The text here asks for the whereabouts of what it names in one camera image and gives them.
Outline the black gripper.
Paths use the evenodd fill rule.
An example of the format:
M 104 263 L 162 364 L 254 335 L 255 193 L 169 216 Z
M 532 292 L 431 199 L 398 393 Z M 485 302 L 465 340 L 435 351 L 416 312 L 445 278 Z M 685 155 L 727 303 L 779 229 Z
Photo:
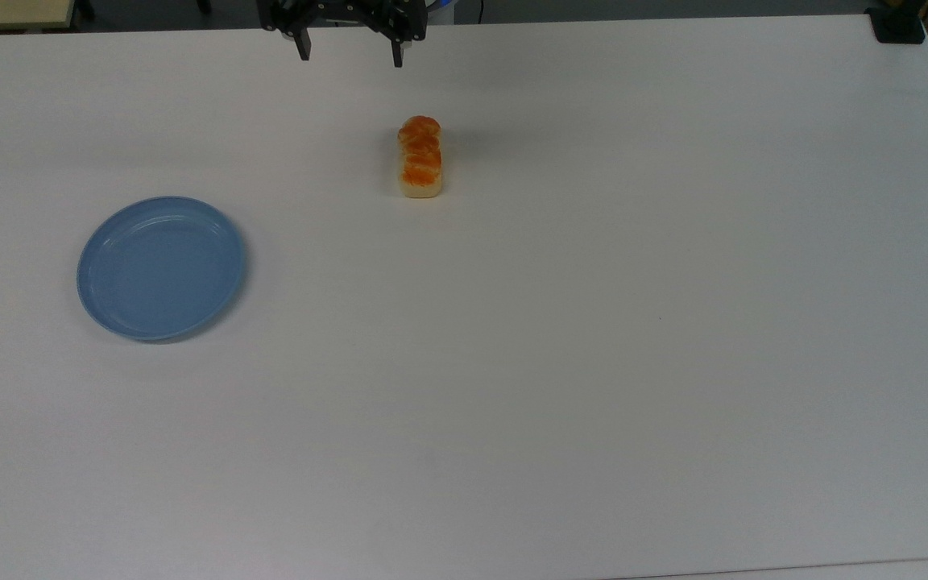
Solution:
M 382 34 L 396 68 L 403 66 L 408 41 L 425 39 L 428 28 L 424 1 L 258 1 L 257 12 L 262 29 L 280 31 L 302 61 L 310 60 L 309 27 L 319 21 L 357 23 Z

